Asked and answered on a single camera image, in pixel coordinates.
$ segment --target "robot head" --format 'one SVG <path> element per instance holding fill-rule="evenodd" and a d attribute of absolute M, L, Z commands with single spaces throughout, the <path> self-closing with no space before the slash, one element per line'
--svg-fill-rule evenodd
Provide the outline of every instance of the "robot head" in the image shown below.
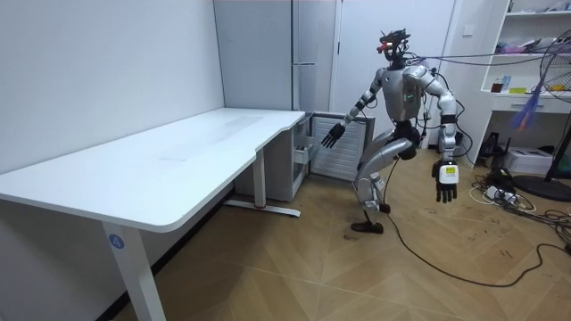
<path fill-rule="evenodd" d="M 377 48 L 377 51 L 385 53 L 385 58 L 391 65 L 403 66 L 406 60 L 404 54 L 409 49 L 407 45 L 409 37 L 410 35 L 407 34 L 406 29 L 391 31 L 388 35 L 383 33 L 383 36 L 379 39 L 381 45 Z"/>

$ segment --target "power strip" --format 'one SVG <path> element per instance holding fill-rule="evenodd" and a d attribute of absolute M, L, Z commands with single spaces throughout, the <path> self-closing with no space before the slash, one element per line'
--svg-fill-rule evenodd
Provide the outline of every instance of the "power strip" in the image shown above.
<path fill-rule="evenodd" d="M 496 186 L 490 186 L 485 191 L 485 195 L 490 200 L 495 200 L 498 197 L 503 198 L 506 202 L 510 202 L 514 204 L 517 200 L 517 197 L 514 193 L 505 192 L 504 190 L 498 189 Z"/>

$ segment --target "fan stand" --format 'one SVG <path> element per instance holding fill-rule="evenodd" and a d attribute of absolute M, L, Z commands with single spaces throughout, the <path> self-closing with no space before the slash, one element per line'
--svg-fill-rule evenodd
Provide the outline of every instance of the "fan stand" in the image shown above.
<path fill-rule="evenodd" d="M 553 180 L 553 177 L 557 173 L 557 167 L 567 146 L 571 142 L 571 128 L 567 131 L 555 159 L 551 163 L 550 170 L 547 171 L 545 177 L 531 176 L 531 175 L 520 175 L 513 177 L 514 185 L 520 190 L 530 193 L 531 195 L 539 196 L 547 200 L 558 201 L 558 202 L 571 202 L 571 187 L 565 185 L 558 180 Z"/>

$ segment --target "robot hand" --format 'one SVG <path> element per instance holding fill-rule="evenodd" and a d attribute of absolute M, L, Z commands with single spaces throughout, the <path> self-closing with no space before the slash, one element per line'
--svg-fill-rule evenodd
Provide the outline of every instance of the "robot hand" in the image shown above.
<path fill-rule="evenodd" d="M 452 202 L 458 197 L 456 184 L 459 182 L 458 165 L 454 160 L 439 160 L 432 167 L 436 178 L 436 201 Z"/>
<path fill-rule="evenodd" d="M 329 129 L 329 134 L 323 138 L 321 144 L 326 148 L 331 148 L 337 140 L 345 133 L 345 126 L 341 123 L 335 124 L 331 129 Z"/>

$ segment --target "white box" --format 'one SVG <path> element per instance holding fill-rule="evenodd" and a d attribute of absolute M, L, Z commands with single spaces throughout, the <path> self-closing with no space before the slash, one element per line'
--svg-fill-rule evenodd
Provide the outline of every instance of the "white box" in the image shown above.
<path fill-rule="evenodd" d="M 510 147 L 504 166 L 511 173 L 545 175 L 553 162 L 553 155 L 536 148 Z"/>

